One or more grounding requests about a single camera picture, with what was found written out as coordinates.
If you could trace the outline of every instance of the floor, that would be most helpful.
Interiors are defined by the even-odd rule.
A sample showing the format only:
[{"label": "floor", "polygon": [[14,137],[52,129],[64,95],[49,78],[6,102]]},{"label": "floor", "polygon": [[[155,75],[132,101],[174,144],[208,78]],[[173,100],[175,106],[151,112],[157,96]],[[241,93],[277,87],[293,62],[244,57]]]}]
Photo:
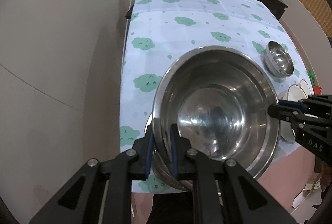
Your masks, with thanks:
[{"label": "floor", "polygon": [[[315,156],[304,147],[271,165],[258,179],[260,184],[286,209],[292,211],[294,198],[303,190],[313,175]],[[153,194],[134,193],[136,216],[134,224],[145,224],[151,208]]]},{"label": "floor", "polygon": [[307,198],[293,211],[292,217],[295,218],[297,223],[303,224],[307,219],[310,219],[313,216],[316,212],[313,205],[321,204],[321,194],[321,189],[311,191]]}]

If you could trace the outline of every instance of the table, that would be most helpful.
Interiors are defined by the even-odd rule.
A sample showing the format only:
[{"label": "table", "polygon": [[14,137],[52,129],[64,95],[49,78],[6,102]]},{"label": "table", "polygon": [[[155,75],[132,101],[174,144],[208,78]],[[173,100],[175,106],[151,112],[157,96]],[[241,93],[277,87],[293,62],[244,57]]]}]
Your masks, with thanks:
[{"label": "table", "polygon": [[[263,67],[262,53],[270,40],[288,50],[294,75],[278,79]],[[290,37],[268,8],[256,0],[136,0],[124,51],[120,96],[120,147],[125,151],[144,128],[159,81],[184,53],[207,45],[222,45],[250,56],[265,70],[277,94],[310,84],[305,66]],[[300,145],[280,141],[273,162]],[[171,193],[177,190],[151,174],[133,181],[133,192]]]}]

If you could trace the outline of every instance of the white wall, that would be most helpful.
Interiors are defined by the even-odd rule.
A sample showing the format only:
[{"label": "white wall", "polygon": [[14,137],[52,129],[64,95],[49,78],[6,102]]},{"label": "white wall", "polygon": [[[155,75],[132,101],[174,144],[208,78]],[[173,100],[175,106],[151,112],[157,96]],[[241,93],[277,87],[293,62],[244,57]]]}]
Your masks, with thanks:
[{"label": "white wall", "polygon": [[0,0],[0,195],[20,223],[119,151],[126,0]]},{"label": "white wall", "polygon": [[291,29],[315,72],[323,94],[332,94],[332,49],[328,38],[314,17],[299,0],[282,0],[288,8],[282,21]]}]

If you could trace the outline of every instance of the stainless steel bowl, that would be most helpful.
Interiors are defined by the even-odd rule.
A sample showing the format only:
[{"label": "stainless steel bowl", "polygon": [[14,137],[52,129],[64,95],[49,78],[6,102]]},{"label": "stainless steel bowl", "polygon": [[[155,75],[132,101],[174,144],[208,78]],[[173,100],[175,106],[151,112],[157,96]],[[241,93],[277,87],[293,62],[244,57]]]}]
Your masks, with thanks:
[{"label": "stainless steel bowl", "polygon": [[268,70],[278,78],[289,77],[294,73],[291,56],[275,41],[270,41],[266,45],[264,61]]},{"label": "stainless steel bowl", "polygon": [[[146,134],[146,130],[148,125],[152,122],[152,114],[150,114],[144,129],[144,135]],[[173,187],[175,189],[179,189],[182,191],[193,190],[192,182],[189,181],[177,181],[172,176],[172,173],[169,171],[160,155],[157,153],[156,148],[153,148],[152,151],[152,164],[151,169],[155,173],[155,175],[161,179],[164,183]]]},{"label": "stainless steel bowl", "polygon": [[156,152],[172,170],[169,127],[210,158],[235,158],[255,178],[268,167],[279,141],[277,103],[265,72],[248,56],[222,46],[192,50],[163,76],[155,95],[152,129]]}]

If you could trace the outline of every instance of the white plate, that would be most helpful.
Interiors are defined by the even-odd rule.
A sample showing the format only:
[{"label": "white plate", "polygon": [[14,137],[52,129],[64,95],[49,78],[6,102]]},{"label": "white plate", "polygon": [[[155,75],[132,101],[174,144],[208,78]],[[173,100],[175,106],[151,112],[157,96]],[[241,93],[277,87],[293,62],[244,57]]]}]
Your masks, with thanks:
[{"label": "white plate", "polygon": [[311,91],[310,91],[309,85],[307,84],[307,82],[305,80],[300,81],[300,87],[304,91],[304,93],[306,94],[306,96],[308,98],[308,95],[311,95]]},{"label": "white plate", "polygon": [[[298,85],[291,85],[288,92],[285,94],[284,99],[291,101],[299,101],[300,99],[307,98],[305,92]],[[280,135],[286,143],[295,143],[294,131],[291,128],[291,123],[281,121]]]}]

